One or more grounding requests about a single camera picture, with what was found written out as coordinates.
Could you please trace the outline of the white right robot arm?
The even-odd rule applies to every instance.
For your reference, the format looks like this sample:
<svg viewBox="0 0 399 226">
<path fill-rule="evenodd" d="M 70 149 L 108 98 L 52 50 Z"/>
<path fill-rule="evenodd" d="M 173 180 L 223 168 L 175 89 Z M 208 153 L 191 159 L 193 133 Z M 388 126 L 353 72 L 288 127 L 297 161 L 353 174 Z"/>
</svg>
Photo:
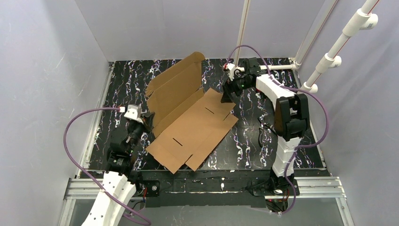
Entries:
<svg viewBox="0 0 399 226">
<path fill-rule="evenodd" d="M 222 85 L 221 103 L 233 102 L 233 96 L 240 96 L 245 89 L 255 88 L 271 100 L 274 107 L 273 129 L 278 136 L 276 159 L 272 165 L 276 177 L 291 176 L 294 173 L 292 156 L 295 148 L 310 127 L 308 98 L 296 94 L 278 82 L 259 65 L 255 57 L 245 59 L 243 67 L 232 63 L 223 66 L 229 78 Z"/>
</svg>

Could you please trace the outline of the brown cardboard box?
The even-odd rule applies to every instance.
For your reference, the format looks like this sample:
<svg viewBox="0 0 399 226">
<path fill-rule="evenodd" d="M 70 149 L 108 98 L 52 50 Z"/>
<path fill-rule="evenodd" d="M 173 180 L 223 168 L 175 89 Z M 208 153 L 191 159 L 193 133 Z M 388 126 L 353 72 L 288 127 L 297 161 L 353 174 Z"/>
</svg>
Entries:
<svg viewBox="0 0 399 226">
<path fill-rule="evenodd" d="M 197 170 L 238 121 L 234 103 L 202 87 L 204 55 L 193 52 L 153 78 L 145 91 L 155 139 L 146 148 L 170 172 Z"/>
</svg>

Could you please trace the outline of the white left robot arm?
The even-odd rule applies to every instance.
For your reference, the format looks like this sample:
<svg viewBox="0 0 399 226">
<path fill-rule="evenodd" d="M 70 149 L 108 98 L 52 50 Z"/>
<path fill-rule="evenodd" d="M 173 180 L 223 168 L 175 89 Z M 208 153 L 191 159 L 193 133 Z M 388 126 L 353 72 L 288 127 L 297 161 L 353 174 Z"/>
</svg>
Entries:
<svg viewBox="0 0 399 226">
<path fill-rule="evenodd" d="M 117 226 L 122 218 L 143 226 L 152 224 L 128 203 L 138 186 L 143 185 L 139 175 L 131 174 L 132 152 L 141 136 L 151 132 L 154 114 L 127 110 L 124 117 L 128 121 L 127 135 L 121 141 L 110 143 L 103 180 L 98 181 L 89 172 L 84 172 L 99 187 L 94 204 L 82 223 L 84 226 Z"/>
</svg>

